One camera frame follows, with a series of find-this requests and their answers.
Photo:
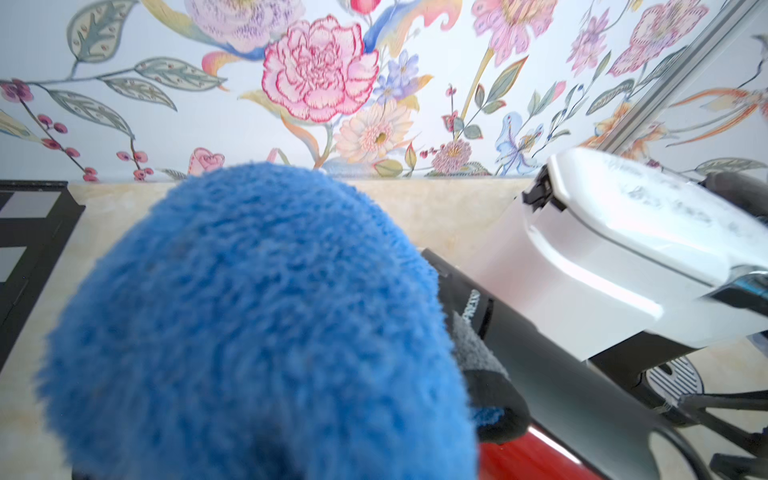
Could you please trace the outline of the black coffee machine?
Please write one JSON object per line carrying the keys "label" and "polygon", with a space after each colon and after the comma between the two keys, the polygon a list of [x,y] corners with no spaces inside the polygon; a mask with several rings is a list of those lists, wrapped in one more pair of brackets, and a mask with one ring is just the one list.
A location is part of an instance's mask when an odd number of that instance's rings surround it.
{"label": "black coffee machine", "polygon": [[767,224],[765,182],[738,172],[717,172],[708,174],[700,185]]}

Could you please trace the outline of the red Nespresso coffee machine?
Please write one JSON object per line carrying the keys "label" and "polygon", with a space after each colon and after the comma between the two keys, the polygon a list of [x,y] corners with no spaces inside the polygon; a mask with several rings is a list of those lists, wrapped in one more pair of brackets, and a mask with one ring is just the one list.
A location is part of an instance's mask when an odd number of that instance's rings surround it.
{"label": "red Nespresso coffee machine", "polygon": [[711,474],[668,423],[578,362],[512,307],[437,253],[423,257],[439,272],[460,317],[508,372],[530,412],[516,440],[480,448],[482,479],[659,479],[654,438],[686,463],[690,479]]}

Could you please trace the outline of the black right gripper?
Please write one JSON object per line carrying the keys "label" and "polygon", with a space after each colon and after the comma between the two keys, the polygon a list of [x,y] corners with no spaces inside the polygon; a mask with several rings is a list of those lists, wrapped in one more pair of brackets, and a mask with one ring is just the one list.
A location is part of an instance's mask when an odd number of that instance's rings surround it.
{"label": "black right gripper", "polygon": [[708,409],[766,412],[766,390],[738,394],[684,395],[679,400],[678,409],[695,423],[751,454],[751,457],[714,454],[709,467],[719,478],[767,478],[767,428],[761,433],[750,433],[707,412]]}

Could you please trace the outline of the white coffee machine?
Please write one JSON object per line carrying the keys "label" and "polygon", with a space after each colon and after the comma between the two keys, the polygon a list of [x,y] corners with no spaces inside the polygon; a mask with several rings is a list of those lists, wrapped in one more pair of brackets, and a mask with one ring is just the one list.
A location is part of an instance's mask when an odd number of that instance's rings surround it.
{"label": "white coffee machine", "polygon": [[713,179],[606,152],[551,156],[461,270],[679,426],[689,354],[767,328],[767,228]]}

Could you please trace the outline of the blue microfibre cloth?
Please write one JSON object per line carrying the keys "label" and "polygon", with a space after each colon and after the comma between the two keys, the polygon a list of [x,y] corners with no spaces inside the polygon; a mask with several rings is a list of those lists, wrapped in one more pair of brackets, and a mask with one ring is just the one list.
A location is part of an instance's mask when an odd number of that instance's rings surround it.
{"label": "blue microfibre cloth", "polygon": [[186,180],[50,332],[47,427],[91,479],[473,479],[531,419],[439,282],[325,174]]}

